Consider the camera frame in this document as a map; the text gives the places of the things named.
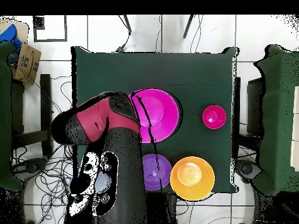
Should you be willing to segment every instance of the purple bowl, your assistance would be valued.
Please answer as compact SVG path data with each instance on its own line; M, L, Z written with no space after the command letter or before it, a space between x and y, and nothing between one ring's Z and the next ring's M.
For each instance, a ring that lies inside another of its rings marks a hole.
M142 157L142 164L146 190L160 190L160 180L162 188L168 185L172 166L164 156L156 154L145 155Z

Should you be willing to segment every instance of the magenta bowl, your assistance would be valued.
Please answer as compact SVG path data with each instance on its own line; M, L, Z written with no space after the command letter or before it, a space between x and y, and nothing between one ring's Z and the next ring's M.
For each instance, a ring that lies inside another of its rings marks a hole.
M209 106L203 111L203 122L210 129L222 127L226 120L227 115L220 106Z
M154 142L161 142L177 130L180 108L168 92L161 89L143 89L129 94L128 97L135 115L140 119L142 143L151 143L151 135Z

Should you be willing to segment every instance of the blue object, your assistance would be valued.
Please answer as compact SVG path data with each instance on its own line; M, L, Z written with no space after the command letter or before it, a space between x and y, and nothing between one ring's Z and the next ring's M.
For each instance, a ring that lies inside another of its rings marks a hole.
M21 50L22 42L16 37L16 26L14 24L11 24L2 34L0 34L0 42L4 40L14 44L16 51Z

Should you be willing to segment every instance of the small magenta bowl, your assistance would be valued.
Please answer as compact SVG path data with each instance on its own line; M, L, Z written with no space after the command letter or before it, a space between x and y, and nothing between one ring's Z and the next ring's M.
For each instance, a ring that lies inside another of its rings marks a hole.
M209 106L203 111L203 122L209 129L222 127L226 120L227 115L220 106Z

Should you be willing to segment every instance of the magenta plate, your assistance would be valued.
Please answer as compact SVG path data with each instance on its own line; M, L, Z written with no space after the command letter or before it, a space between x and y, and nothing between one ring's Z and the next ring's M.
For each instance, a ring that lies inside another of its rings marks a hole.
M129 94L128 97L133 101L133 105L135 105L134 110L137 110L140 119L140 135L144 144L151 143L150 124L137 96L141 99L149 116L152 125L151 134L154 137L154 141L161 142L171 136L179 123L179 107L175 99L161 89L138 90L132 97Z

